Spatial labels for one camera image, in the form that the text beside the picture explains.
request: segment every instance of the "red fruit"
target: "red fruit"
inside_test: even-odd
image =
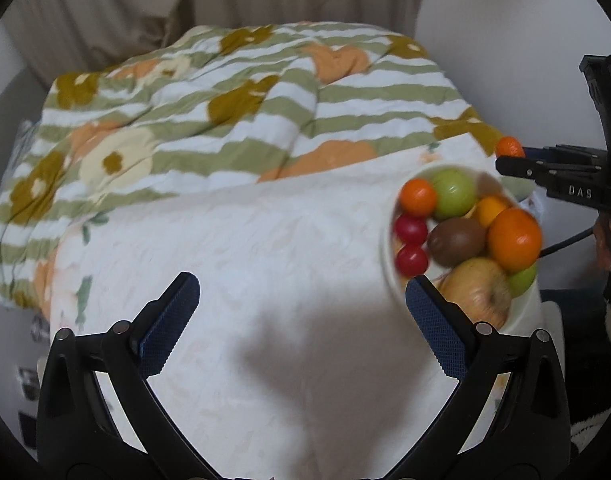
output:
[[[403,213],[394,221],[394,233],[404,244],[423,245],[428,238],[428,225],[423,218]]]
[[[418,245],[403,246],[394,257],[394,266],[406,278],[414,278],[428,270],[428,256]]]

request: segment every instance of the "floral blanket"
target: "floral blanket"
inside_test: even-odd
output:
[[[201,26],[121,66],[65,74],[0,196],[0,301],[49,317],[60,240],[82,224],[87,243],[109,210],[466,132],[489,154],[501,136],[420,44],[361,24]]]

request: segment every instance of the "white bowl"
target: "white bowl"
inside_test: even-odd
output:
[[[429,179],[439,170],[444,170],[445,168],[457,168],[464,173],[470,175],[473,179],[477,179],[480,174],[487,173],[488,175],[495,178],[497,181],[500,180],[498,174],[492,174],[488,170],[489,166],[483,166],[476,164],[473,165],[462,165],[455,164],[454,162],[431,162],[424,166],[424,168],[420,171],[410,174],[404,181],[401,182],[401,186],[397,188],[397,193],[393,196],[391,200],[392,208],[387,212],[387,216],[385,218],[385,225],[383,227],[383,234],[381,236],[381,260],[382,260],[382,268],[385,273],[385,280],[390,288],[394,299],[402,307],[403,312],[413,320],[410,312],[408,311],[408,307],[405,304],[405,294],[403,292],[403,288],[401,285],[401,276],[397,272],[394,267],[394,248],[393,248],[393,222],[395,216],[398,215],[398,197],[399,197],[399,189],[403,186],[411,178],[426,178]],[[514,197],[509,194],[505,189],[503,190],[504,195],[516,206],[519,206]],[[428,219],[428,231],[431,231],[437,223]],[[428,270],[425,272],[425,276],[428,277],[429,280],[434,281],[440,278],[442,275],[446,274],[449,269],[439,266],[436,262],[430,259]],[[541,299],[538,290],[537,280],[535,279],[530,288],[518,298],[512,300],[510,305],[510,310],[508,314],[508,319],[499,332],[513,334],[513,335],[522,335],[524,330],[522,330],[522,321],[525,317],[525,313],[529,310],[528,307],[531,305],[540,305]]]

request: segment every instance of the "small orange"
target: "small orange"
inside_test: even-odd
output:
[[[474,207],[473,218],[487,229],[497,215],[510,206],[510,201],[502,195],[486,196]]]
[[[542,242],[539,224],[519,207],[500,212],[488,229],[490,256],[506,272],[519,272],[533,265]]]
[[[502,137],[494,148],[494,154],[496,156],[508,155],[508,156],[523,156],[523,146],[514,137]]]
[[[399,204],[406,213],[426,218],[437,206],[437,192],[427,180],[413,178],[403,184],[399,192]]]

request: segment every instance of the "textured blue pad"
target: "textured blue pad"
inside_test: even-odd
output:
[[[138,343],[141,377],[148,378],[161,373],[199,304],[199,293],[199,280],[186,273],[186,279],[170,301],[161,306],[161,314]]]
[[[417,280],[408,282],[405,303],[445,374],[463,380],[467,372],[465,344]]]

